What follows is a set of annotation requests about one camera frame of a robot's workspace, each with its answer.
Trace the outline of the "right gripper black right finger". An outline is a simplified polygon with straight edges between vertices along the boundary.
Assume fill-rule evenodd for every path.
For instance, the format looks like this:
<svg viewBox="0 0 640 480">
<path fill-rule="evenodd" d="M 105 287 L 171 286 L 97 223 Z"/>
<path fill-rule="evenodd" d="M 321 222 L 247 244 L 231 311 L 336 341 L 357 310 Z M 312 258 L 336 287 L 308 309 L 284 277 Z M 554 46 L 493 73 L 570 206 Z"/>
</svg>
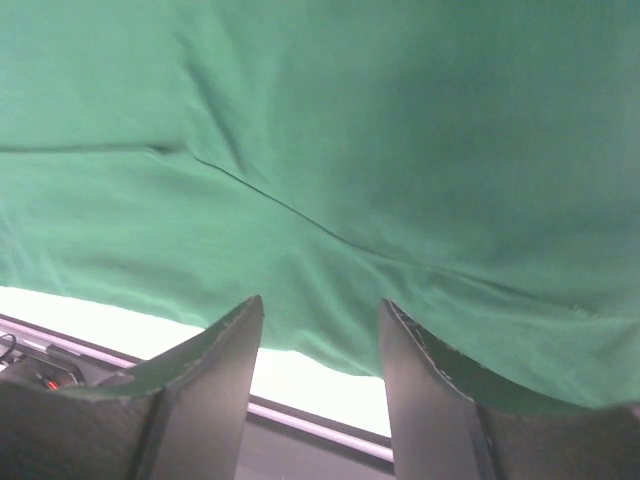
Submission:
<svg viewBox="0 0 640 480">
<path fill-rule="evenodd" d="M 397 478 L 638 478 L 637 403 L 590 409 L 534 392 L 388 299 L 379 346 Z"/>
</svg>

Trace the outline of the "green t shirt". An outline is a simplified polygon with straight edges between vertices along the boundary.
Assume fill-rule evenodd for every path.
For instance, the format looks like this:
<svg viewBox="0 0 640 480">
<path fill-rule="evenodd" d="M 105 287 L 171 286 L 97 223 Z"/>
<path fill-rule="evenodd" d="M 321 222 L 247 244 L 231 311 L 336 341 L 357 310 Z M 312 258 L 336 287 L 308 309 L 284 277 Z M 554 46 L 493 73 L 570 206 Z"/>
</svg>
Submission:
<svg viewBox="0 0 640 480">
<path fill-rule="evenodd" d="M 377 308 L 639 397 L 635 1 L 5 1 L 1 282 L 381 372 Z"/>
</svg>

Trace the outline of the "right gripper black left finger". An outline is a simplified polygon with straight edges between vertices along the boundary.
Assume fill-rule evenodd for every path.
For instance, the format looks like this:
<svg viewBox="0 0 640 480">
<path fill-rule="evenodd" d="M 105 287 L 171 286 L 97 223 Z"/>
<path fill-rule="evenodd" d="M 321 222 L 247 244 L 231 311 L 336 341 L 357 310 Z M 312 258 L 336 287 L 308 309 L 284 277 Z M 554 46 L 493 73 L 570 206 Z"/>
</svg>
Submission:
<svg viewBox="0 0 640 480">
<path fill-rule="evenodd" d="M 149 360 L 1 319 L 5 479 L 231 479 L 262 334 L 251 297 Z"/>
</svg>

